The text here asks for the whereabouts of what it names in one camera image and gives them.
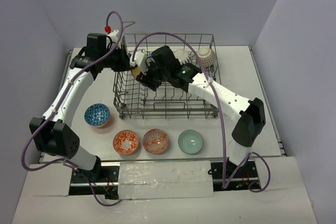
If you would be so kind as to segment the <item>tan bowl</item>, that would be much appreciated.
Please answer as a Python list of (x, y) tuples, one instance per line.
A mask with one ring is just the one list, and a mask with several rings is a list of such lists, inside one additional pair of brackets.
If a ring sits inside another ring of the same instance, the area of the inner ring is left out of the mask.
[(136, 79), (137, 76), (139, 76), (141, 73), (141, 69), (139, 67), (136, 67), (135, 69), (131, 70), (132, 76)]

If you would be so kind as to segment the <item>white bowl orange rim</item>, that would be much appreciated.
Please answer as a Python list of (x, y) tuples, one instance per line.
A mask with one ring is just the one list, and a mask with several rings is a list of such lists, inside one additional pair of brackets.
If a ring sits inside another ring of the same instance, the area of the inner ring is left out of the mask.
[(185, 49), (178, 49), (173, 52), (175, 58), (180, 62), (181, 65), (186, 63), (191, 63), (191, 56)]

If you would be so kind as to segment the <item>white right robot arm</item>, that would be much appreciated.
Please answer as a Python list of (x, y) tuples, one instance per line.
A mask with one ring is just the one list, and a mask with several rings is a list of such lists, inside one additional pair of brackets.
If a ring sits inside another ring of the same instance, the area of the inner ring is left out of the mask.
[(140, 68), (137, 80), (151, 90), (155, 91), (163, 82), (168, 82), (200, 97), (217, 107), (220, 114), (228, 116), (235, 123), (232, 131), (235, 143), (228, 158), (228, 171), (233, 177), (240, 177), (246, 171), (245, 158), (266, 124), (262, 100), (250, 100), (226, 89), (191, 63), (187, 51), (173, 52), (168, 46), (154, 50), (149, 56), (136, 51), (130, 64)]

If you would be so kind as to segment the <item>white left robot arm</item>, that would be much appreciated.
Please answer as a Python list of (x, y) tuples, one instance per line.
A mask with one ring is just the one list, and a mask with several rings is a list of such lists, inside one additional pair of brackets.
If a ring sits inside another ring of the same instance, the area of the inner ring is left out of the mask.
[(71, 129), (72, 121), (88, 88), (103, 69), (115, 72), (131, 70), (129, 55), (121, 43), (121, 32), (108, 35), (90, 33), (69, 65), (66, 80), (54, 102), (40, 118), (32, 118), (29, 128), (40, 152), (63, 159), (77, 167), (91, 182), (102, 176), (101, 160), (80, 145), (79, 136)]

